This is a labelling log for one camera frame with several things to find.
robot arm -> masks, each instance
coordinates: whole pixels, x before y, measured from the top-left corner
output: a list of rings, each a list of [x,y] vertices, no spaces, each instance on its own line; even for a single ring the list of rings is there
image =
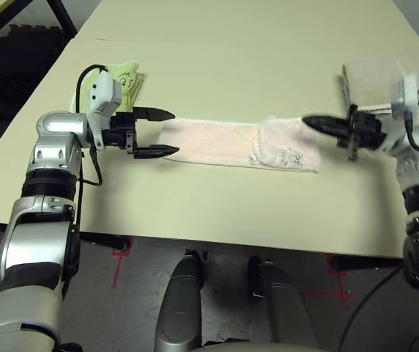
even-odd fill
[[[392,114],[378,117],[351,106],[347,119],[309,116],[303,121],[315,130],[334,136],[338,146],[357,158],[361,147],[393,156],[397,160],[396,177],[404,197],[408,216],[404,242],[404,274],[411,286],[419,289],[419,91],[416,77],[405,76],[392,102]]]
[[[73,224],[83,148],[117,146],[135,158],[178,151],[166,145],[140,148],[138,118],[163,121],[167,111],[135,108],[111,116],[122,88],[103,70],[89,94],[86,114],[51,112],[37,122],[21,198],[12,209],[0,245],[0,351],[59,348],[59,312],[79,265],[79,228]]]

folded towel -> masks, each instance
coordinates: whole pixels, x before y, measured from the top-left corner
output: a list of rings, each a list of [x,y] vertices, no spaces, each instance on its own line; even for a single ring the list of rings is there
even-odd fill
[[[284,171],[320,169],[314,133],[301,119],[270,117],[262,124],[177,118],[168,122],[158,144],[180,151],[169,160]]]
[[[122,104],[117,111],[132,111],[136,96],[139,93],[144,76],[137,73],[139,64],[136,61],[129,61],[119,65],[106,65],[107,71],[111,76],[122,84]],[[89,90],[99,76],[98,70],[93,70],[83,80],[81,85],[80,112],[86,112],[89,103]],[[71,103],[71,111],[75,111],[75,96]]]
[[[402,69],[391,61],[353,61],[343,65],[347,105],[375,114],[391,113],[391,93],[402,79]]]
[[[274,168],[314,172],[320,169],[314,132],[301,119],[269,117],[259,126],[253,151],[259,162]]]

green cloth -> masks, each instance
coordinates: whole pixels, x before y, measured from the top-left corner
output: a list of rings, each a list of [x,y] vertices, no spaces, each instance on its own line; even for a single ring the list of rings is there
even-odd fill
[[[107,71],[114,80],[122,84],[122,104],[120,104],[117,111],[129,112],[133,109],[136,96],[138,95],[144,80],[144,75],[136,72],[138,66],[139,64],[136,61],[129,61],[120,65],[106,65]],[[80,112],[87,111],[89,90],[92,88],[92,85],[98,76],[99,70],[94,70],[84,79],[81,85]]]

